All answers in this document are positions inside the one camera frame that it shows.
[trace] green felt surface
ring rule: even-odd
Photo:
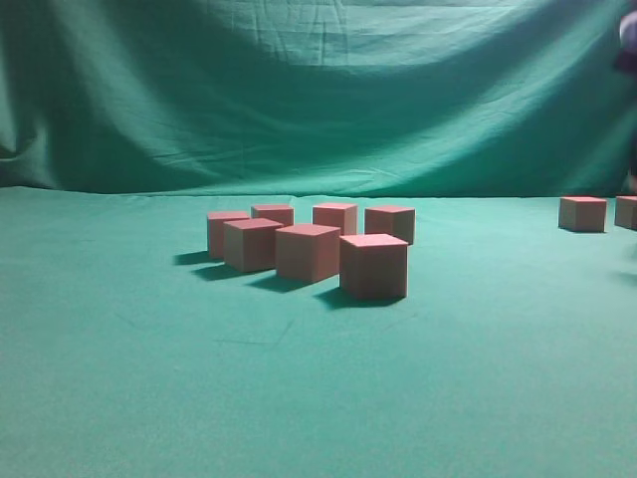
[[[637,475],[637,235],[557,198],[417,208],[409,296],[207,263],[205,213],[324,197],[0,189],[0,476]],[[347,200],[347,198],[330,198]]]
[[[612,196],[626,0],[4,0],[0,185]]]

